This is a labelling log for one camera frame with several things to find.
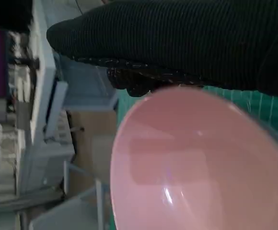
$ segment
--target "black fabric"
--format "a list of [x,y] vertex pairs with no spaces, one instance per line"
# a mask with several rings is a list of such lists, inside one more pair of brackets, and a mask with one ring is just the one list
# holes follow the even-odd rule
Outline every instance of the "black fabric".
[[113,58],[113,68],[122,59],[169,69],[165,82],[178,70],[207,85],[278,96],[278,0],[118,1],[53,25],[47,39],[77,61]]
[[29,32],[33,0],[0,0],[0,29]]
[[154,75],[146,77],[142,73],[128,69],[108,69],[107,76],[114,88],[126,89],[132,97],[142,97],[148,92],[174,85],[167,81],[157,80]]

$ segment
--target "dark knit sleeve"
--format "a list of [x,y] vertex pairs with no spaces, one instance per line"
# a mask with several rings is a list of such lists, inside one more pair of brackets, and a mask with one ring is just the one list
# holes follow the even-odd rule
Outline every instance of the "dark knit sleeve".
[[47,32],[54,50],[76,60],[123,59],[238,90],[277,81],[263,70],[277,36],[278,0],[117,1]]

